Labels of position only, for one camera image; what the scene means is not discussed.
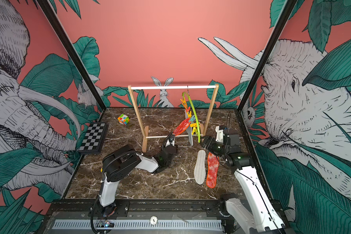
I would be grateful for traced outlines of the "red orange-edged insole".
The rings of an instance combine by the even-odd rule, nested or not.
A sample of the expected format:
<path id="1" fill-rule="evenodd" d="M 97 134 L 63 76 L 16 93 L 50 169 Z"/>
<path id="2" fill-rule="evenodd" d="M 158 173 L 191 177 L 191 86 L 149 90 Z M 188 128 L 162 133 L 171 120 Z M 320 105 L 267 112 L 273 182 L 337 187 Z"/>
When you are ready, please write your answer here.
<path id="1" fill-rule="evenodd" d="M 182 134 L 186 129 L 191 125 L 190 123 L 190 118 L 185 119 L 183 122 L 181 122 L 178 127 L 173 131 L 173 134 L 175 136 L 178 136 Z"/>
<path id="2" fill-rule="evenodd" d="M 219 157 L 215 156 L 211 152 L 208 154 L 208 173 L 206 178 L 206 185 L 209 188 L 215 188 L 217 182 L 217 173 L 219 168 Z"/>

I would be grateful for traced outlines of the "grey textured insole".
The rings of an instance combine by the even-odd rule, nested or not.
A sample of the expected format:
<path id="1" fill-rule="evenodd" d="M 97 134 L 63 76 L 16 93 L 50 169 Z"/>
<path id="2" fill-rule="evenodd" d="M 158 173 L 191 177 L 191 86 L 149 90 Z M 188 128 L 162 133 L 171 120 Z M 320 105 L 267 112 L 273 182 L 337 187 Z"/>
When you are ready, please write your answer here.
<path id="1" fill-rule="evenodd" d="M 205 159 L 206 152 L 204 150 L 199 150 L 197 161 L 194 167 L 194 179 L 199 185 L 202 185 L 206 178 Z"/>

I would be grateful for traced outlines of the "green clip hanger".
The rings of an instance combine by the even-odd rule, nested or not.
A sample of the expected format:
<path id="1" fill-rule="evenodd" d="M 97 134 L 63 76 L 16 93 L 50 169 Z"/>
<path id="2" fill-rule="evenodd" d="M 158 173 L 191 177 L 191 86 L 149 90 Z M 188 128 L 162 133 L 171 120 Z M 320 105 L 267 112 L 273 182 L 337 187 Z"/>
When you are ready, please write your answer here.
<path id="1" fill-rule="evenodd" d="M 201 140 L 201 132 L 200 132 L 200 122 L 196 113 L 195 106 L 193 101 L 190 97 L 189 91 L 187 93 L 182 93 L 181 99 L 182 106 L 185 108 L 186 116 L 189 119 L 189 126 L 192 128 L 192 135 L 196 134 L 198 137 L 198 143 Z"/>

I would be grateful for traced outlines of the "white smooth insole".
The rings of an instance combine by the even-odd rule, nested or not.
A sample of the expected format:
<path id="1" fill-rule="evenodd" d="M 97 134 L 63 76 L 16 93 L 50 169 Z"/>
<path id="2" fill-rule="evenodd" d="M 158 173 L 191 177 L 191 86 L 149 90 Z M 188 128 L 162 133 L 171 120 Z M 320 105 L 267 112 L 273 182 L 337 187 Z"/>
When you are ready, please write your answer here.
<path id="1" fill-rule="evenodd" d="M 191 125 L 186 129 L 186 132 L 188 134 L 188 139 L 189 139 L 189 142 L 190 142 L 190 146 L 193 146 L 194 145 L 194 141 L 193 141 L 193 134 L 192 134 L 192 127 L 191 127 Z"/>

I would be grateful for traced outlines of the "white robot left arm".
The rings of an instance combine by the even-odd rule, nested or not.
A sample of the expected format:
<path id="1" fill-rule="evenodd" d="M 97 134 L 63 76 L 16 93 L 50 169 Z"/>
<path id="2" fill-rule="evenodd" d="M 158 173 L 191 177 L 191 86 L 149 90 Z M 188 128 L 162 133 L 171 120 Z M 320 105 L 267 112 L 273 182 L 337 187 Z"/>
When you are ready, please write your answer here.
<path id="1" fill-rule="evenodd" d="M 177 145 L 162 146 L 161 152 L 155 157 L 149 157 L 127 144 L 102 160 L 102 180 L 97 196 L 98 208 L 103 217 L 109 217 L 116 212 L 116 191 L 121 180 L 135 168 L 151 174 L 158 174 L 170 167 L 173 157 L 178 152 Z"/>

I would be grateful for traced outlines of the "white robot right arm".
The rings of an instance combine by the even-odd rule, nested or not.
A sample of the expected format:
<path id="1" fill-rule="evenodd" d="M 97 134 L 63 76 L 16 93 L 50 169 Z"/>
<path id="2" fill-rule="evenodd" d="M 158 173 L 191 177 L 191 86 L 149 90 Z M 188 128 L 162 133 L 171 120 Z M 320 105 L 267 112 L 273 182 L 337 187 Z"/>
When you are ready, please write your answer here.
<path id="1" fill-rule="evenodd" d="M 216 139 L 204 136 L 201 147 L 222 157 L 240 183 L 249 208 L 238 198 L 224 199 L 224 211 L 232 216 L 246 234 L 284 234 L 285 223 L 275 211 L 258 178 L 252 157 L 242 151 L 239 137 Z"/>

